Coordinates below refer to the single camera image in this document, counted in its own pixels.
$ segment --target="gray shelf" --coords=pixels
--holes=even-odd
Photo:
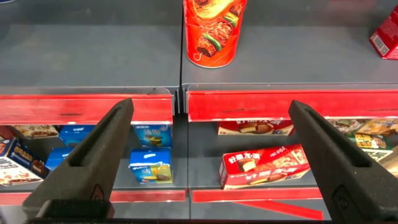
[[[39,139],[31,141],[29,149],[40,152],[43,157],[48,157],[53,147],[64,147],[59,138]],[[188,159],[187,159],[187,119],[183,116],[174,117],[173,126],[173,149],[172,149],[172,169],[174,182],[172,184],[140,184],[131,170],[128,168],[131,149],[140,147],[139,140],[136,139],[134,128],[131,128],[119,170],[114,182],[114,190],[185,190],[188,184]],[[0,185],[0,193],[7,192],[31,192],[40,183],[22,184],[14,186]]]
[[[236,58],[228,66],[194,65],[186,56],[184,40],[182,86],[185,90],[190,85],[194,90],[261,90],[270,85],[259,84],[290,85],[284,88],[312,84],[306,89],[325,88],[317,84],[397,84],[398,63],[381,59],[368,41],[395,6],[388,0],[250,0]],[[398,85],[376,86],[391,87]]]
[[[189,200],[186,202],[114,203],[114,218],[130,219],[189,219]],[[20,224],[27,217],[22,206],[0,206],[4,224]]]
[[[323,200],[286,200],[278,201],[299,207],[323,212],[324,220],[331,220]],[[306,220],[306,218],[288,215],[270,210],[249,207],[233,202],[192,203],[193,220]]]
[[[180,83],[178,0],[18,0],[0,6],[5,93],[131,93]]]
[[[217,123],[188,124],[188,187],[221,189],[218,171],[221,156],[229,152],[297,144],[295,136],[219,136]],[[302,178],[258,187],[316,187],[312,172]]]

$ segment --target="blue snack box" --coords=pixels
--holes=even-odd
[[[134,125],[138,138],[144,147],[172,147],[172,126],[170,124]]]
[[[0,142],[0,184],[5,186],[42,181],[49,170],[17,139]]]
[[[172,183],[171,148],[133,149],[129,168],[141,184]]]
[[[69,155],[69,153],[72,152],[72,150],[72,147],[53,148],[45,166],[50,170],[54,170]]]
[[[95,125],[65,125],[59,138],[67,147],[77,146],[94,129]]]

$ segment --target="red box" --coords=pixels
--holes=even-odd
[[[223,155],[220,181],[224,190],[301,178],[310,170],[300,144]]]
[[[291,120],[220,121],[218,134],[279,135],[293,132]]]
[[[398,60],[398,6],[369,39],[381,58]]]

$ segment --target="red cylindrical can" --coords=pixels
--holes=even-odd
[[[218,68],[235,58],[247,0],[183,0],[187,56]]]

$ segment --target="snack package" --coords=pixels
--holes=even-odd
[[[293,133],[291,120],[220,121],[218,134],[279,135]]]
[[[0,141],[11,140],[15,138],[15,133],[9,126],[0,126]]]
[[[49,170],[54,170],[69,155],[69,153],[72,152],[72,150],[72,147],[53,148],[45,166],[49,168]]]
[[[330,119],[328,120],[343,134],[355,134],[357,130],[369,120],[366,119]]]
[[[398,119],[372,119],[359,128],[357,133],[389,136],[391,134],[397,134],[397,130]]]
[[[5,186],[42,181],[49,170],[17,139],[0,142],[0,184]]]
[[[133,149],[129,168],[141,184],[172,183],[171,148]]]
[[[300,144],[224,154],[220,181],[224,190],[301,178],[310,170]]]
[[[369,38],[383,59],[398,59],[398,6]]]
[[[60,132],[60,139],[68,147],[76,147],[95,125],[65,125]]]
[[[48,137],[57,137],[57,129],[52,125],[12,125],[27,139],[39,139]]]
[[[187,57],[218,68],[235,58],[247,0],[183,0]]]
[[[394,146],[388,140],[388,137],[380,134],[361,134],[356,133],[347,136],[355,142],[364,152],[366,152],[375,161],[380,161],[392,153]]]
[[[134,125],[144,147],[172,147],[172,126],[169,124]]]

